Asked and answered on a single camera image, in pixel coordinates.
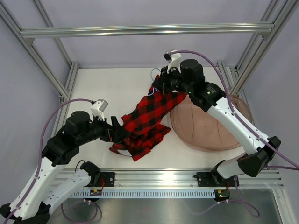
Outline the light blue wire hanger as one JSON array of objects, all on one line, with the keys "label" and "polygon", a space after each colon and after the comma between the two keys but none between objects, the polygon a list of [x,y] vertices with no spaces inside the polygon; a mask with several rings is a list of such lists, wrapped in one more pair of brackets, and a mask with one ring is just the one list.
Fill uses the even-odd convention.
[{"label": "light blue wire hanger", "polygon": [[[150,77],[151,77],[152,82],[155,81],[155,78],[154,78],[154,75],[153,75],[153,73],[154,73],[155,70],[157,70],[158,72],[161,72],[161,70],[159,68],[153,68],[151,70]],[[151,87],[151,89],[149,90],[148,96],[152,96],[156,92],[159,92],[159,90],[157,88],[155,88],[155,87]]]}]

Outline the red black plaid shirt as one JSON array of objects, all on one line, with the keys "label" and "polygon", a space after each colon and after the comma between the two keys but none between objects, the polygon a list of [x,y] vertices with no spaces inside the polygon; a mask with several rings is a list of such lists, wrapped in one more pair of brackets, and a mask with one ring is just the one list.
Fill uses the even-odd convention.
[{"label": "red black plaid shirt", "polygon": [[150,88],[148,95],[142,97],[136,108],[122,116],[123,127],[130,136],[121,143],[114,143],[109,150],[115,154],[132,157],[133,161],[141,159],[162,142],[170,128],[161,121],[171,110],[185,100],[187,94],[171,92],[163,94]]}]

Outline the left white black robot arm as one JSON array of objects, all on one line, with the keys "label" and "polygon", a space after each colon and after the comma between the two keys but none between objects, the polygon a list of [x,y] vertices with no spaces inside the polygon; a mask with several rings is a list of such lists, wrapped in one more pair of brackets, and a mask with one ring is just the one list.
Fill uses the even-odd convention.
[{"label": "left white black robot arm", "polygon": [[37,167],[38,175],[33,177],[35,183],[23,190],[13,202],[2,205],[1,215],[16,224],[45,224],[57,207],[75,191],[97,185],[100,169],[87,161],[67,181],[48,191],[58,174],[79,153],[81,145],[96,139],[120,143],[130,136],[115,116],[111,117],[111,121],[110,125],[98,118],[90,120],[90,115],[84,111],[72,113],[58,133],[47,141],[41,165]]}]

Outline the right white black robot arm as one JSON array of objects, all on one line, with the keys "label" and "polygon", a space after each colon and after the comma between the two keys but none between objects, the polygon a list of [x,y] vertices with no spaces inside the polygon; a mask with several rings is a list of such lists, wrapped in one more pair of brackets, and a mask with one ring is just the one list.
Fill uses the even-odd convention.
[{"label": "right white black robot arm", "polygon": [[161,69],[160,78],[153,86],[162,93],[186,93],[194,105],[224,125],[245,151],[238,157],[220,161],[210,173],[213,183],[223,185],[240,174],[256,177],[273,159],[280,139],[258,131],[232,105],[227,90],[205,80],[203,67],[197,60],[182,61],[170,56],[167,61],[169,64]]}]

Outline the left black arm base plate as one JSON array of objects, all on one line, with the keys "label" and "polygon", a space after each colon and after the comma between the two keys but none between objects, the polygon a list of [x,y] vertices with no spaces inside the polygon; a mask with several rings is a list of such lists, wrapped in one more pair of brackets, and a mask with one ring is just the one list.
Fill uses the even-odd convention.
[{"label": "left black arm base plate", "polygon": [[88,175],[90,181],[85,187],[114,187],[115,172],[101,172]]}]

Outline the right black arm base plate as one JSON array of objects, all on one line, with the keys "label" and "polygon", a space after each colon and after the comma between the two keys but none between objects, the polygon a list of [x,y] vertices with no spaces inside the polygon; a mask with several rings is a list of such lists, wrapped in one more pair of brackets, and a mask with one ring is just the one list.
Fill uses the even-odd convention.
[{"label": "right black arm base plate", "polygon": [[217,187],[220,185],[222,177],[216,172],[197,172],[193,175],[199,187]]}]

